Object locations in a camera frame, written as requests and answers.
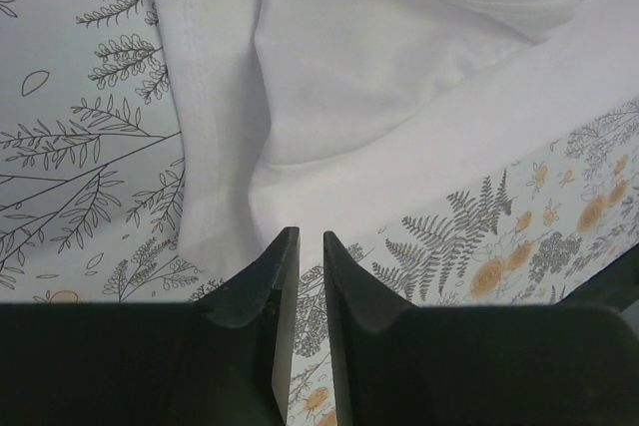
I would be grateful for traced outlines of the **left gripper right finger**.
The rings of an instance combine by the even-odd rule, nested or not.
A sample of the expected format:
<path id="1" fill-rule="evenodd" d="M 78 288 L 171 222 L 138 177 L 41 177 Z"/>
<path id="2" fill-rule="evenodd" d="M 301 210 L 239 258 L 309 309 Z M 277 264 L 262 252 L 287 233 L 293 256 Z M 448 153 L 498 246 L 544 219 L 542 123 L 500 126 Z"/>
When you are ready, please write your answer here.
<path id="1" fill-rule="evenodd" d="M 323 282 L 341 425 L 638 421 L 638 338 L 610 307 L 419 307 L 332 232 Z"/>

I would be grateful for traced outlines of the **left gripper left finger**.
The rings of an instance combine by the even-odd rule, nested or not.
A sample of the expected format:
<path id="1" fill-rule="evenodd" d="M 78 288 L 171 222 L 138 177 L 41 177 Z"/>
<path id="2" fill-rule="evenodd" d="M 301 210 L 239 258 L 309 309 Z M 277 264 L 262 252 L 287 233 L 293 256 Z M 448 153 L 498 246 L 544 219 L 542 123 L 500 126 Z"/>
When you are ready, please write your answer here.
<path id="1" fill-rule="evenodd" d="M 282 425 L 300 232 L 194 302 L 5 303 L 5 425 Z"/>

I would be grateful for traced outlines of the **white t shirt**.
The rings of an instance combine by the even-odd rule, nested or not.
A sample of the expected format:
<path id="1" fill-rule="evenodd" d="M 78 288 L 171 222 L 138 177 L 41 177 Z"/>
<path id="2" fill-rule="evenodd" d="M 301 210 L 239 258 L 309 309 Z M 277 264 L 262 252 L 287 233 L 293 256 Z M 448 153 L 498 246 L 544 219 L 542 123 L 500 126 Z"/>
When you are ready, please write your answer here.
<path id="1" fill-rule="evenodd" d="M 178 251 L 302 258 L 638 91 L 638 0 L 155 0 L 186 157 Z"/>

